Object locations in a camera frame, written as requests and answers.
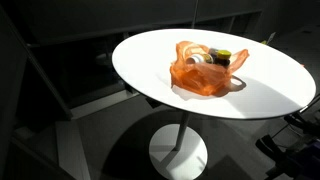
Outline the dark bottle with yellow cap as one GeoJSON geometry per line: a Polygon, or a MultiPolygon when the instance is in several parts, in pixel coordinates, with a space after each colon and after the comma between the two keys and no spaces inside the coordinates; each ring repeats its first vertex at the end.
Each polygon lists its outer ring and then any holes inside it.
{"type": "Polygon", "coordinates": [[[221,65],[227,67],[230,64],[231,52],[228,50],[218,50],[216,53],[216,57],[214,59],[214,63],[217,65],[221,65]]]}

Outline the orange plastic bag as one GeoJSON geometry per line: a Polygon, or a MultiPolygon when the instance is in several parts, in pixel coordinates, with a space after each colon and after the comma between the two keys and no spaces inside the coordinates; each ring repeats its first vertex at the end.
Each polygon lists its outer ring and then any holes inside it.
{"type": "Polygon", "coordinates": [[[247,49],[231,56],[228,67],[206,62],[188,64],[186,59],[193,54],[208,53],[209,48],[191,41],[176,44],[177,59],[171,64],[171,86],[178,86],[193,93],[210,96],[225,88],[232,77],[249,57],[247,49]]]}

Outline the white capped bottle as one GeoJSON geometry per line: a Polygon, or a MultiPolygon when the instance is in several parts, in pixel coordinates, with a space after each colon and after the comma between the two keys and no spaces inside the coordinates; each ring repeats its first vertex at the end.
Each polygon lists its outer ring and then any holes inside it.
{"type": "Polygon", "coordinates": [[[187,64],[195,64],[195,63],[213,63],[213,58],[210,54],[193,54],[186,59],[187,64]]]}

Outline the white table pedestal base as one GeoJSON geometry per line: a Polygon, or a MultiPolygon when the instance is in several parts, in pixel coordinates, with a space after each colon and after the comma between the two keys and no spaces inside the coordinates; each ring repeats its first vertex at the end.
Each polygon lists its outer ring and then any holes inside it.
{"type": "Polygon", "coordinates": [[[158,129],[149,143],[149,157],[156,171],[167,180],[195,180],[205,170],[208,151],[202,137],[188,126],[184,112],[179,124],[158,129]]]}

